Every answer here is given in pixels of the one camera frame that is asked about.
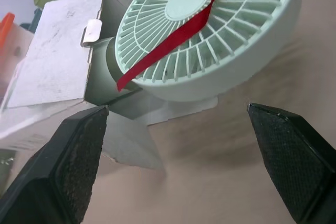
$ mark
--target fan guard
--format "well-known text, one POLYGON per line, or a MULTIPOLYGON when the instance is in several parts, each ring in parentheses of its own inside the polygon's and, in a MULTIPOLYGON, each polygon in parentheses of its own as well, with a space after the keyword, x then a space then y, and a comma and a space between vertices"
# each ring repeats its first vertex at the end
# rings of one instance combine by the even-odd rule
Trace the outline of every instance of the fan guard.
MULTIPOLYGON (((116 38, 125 73, 210 0, 133 0, 116 38)), ((133 81, 155 96, 193 101, 249 79, 281 49, 301 0, 216 0, 206 26, 133 81)))

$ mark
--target cardboard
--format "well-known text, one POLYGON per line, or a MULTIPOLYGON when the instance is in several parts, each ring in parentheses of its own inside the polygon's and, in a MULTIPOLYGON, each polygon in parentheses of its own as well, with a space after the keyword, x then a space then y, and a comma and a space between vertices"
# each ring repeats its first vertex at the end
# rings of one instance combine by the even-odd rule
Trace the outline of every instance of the cardboard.
MULTIPOLYGON (((45 5, 26 59, 17 67, 1 107, 0 147, 38 150, 64 118, 95 106, 85 100, 90 43, 116 35, 131 1, 59 0, 45 5)), ((144 91, 128 94, 110 107, 103 152, 123 164, 162 169, 146 125, 216 105, 217 98, 171 103, 144 91), (127 104, 133 114, 122 109, 127 104)))

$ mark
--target white cardboard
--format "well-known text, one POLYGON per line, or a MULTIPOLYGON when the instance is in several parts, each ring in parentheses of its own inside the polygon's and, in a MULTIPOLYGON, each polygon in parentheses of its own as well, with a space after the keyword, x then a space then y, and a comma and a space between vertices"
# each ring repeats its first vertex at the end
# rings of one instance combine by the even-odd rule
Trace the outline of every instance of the white cardboard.
POLYGON ((81 99, 90 48, 83 31, 102 0, 59 0, 45 5, 8 107, 81 99))

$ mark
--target fan hub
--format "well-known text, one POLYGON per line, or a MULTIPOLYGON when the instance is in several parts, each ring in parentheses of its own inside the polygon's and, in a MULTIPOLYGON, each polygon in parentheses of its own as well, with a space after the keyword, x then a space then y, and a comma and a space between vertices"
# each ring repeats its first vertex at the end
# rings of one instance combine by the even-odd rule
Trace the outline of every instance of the fan hub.
POLYGON ((165 16, 172 21, 184 20, 200 10, 207 0, 169 0, 165 16))

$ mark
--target orange object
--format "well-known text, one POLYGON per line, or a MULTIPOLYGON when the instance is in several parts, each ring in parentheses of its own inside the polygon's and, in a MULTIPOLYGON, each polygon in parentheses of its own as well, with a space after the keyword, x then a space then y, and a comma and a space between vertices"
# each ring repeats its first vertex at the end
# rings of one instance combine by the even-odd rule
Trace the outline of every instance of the orange object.
POLYGON ((6 38, 12 27, 15 15, 13 13, 7 13, 4 19, 0 23, 0 49, 4 47, 6 38))

